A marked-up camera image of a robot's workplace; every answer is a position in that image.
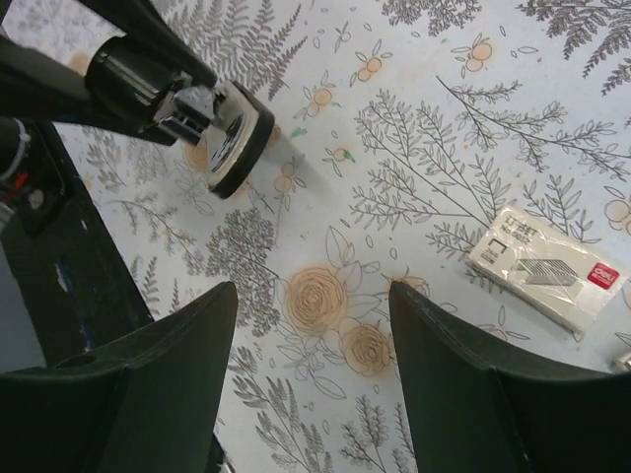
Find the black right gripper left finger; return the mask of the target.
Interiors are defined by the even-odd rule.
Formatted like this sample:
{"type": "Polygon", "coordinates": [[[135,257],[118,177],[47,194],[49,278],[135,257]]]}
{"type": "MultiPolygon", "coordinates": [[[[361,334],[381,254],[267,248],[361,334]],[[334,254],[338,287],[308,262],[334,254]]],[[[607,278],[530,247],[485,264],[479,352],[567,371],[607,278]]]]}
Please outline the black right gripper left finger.
{"type": "Polygon", "coordinates": [[[202,472],[236,328],[224,282],[53,368],[1,377],[5,472],[202,472]]]}

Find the floral patterned table mat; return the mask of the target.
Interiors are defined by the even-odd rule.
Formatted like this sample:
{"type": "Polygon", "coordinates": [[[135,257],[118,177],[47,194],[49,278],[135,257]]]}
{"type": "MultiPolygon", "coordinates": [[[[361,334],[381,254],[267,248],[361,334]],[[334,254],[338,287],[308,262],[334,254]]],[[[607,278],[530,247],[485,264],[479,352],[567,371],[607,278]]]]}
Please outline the floral patterned table mat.
{"type": "Polygon", "coordinates": [[[202,147],[60,135],[150,313],[223,280],[239,312],[216,435],[235,472],[422,472],[387,293],[405,283],[519,348],[606,372],[623,287],[574,334],[471,268],[519,207],[630,263],[626,1],[160,1],[276,123],[229,199],[202,147]]]}

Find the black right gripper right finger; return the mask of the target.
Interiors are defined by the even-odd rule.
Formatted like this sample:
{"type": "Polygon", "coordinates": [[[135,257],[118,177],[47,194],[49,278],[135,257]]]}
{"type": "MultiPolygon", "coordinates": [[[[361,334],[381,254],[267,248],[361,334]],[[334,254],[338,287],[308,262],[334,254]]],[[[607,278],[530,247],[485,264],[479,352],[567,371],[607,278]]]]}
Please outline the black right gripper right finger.
{"type": "Polygon", "coordinates": [[[390,325],[422,472],[626,472],[630,376],[511,345],[395,282],[390,325]]]}

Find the white staple box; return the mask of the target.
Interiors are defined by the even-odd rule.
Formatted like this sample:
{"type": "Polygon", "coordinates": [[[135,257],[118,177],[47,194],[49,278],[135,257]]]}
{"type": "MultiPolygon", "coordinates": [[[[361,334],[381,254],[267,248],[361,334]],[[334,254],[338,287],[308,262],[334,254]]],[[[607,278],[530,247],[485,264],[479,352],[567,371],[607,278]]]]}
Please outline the white staple box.
{"type": "Polygon", "coordinates": [[[630,278],[619,262],[512,206],[500,210],[467,262],[580,336],[630,278]]]}

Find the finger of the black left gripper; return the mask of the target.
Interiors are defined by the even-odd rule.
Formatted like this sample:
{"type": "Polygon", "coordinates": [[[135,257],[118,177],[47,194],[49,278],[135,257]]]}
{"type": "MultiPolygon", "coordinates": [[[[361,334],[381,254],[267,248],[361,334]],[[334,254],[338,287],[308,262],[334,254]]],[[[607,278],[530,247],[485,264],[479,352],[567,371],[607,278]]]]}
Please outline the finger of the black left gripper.
{"type": "Polygon", "coordinates": [[[84,77],[28,47],[1,38],[1,115],[99,128],[171,146],[175,138],[155,127],[145,131],[93,99],[84,77]]]}
{"type": "Polygon", "coordinates": [[[151,1],[79,0],[126,33],[164,66],[188,74],[195,84],[213,89],[217,75],[165,23],[151,1]]]}

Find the silver staple strip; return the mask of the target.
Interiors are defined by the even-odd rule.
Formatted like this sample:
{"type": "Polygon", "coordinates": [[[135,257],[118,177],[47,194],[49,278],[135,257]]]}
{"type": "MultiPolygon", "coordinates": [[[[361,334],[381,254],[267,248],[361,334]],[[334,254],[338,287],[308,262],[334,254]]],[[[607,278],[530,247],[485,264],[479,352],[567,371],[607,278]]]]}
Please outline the silver staple strip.
{"type": "Polygon", "coordinates": [[[631,352],[627,351],[617,356],[611,366],[617,372],[631,372],[631,352]]]}

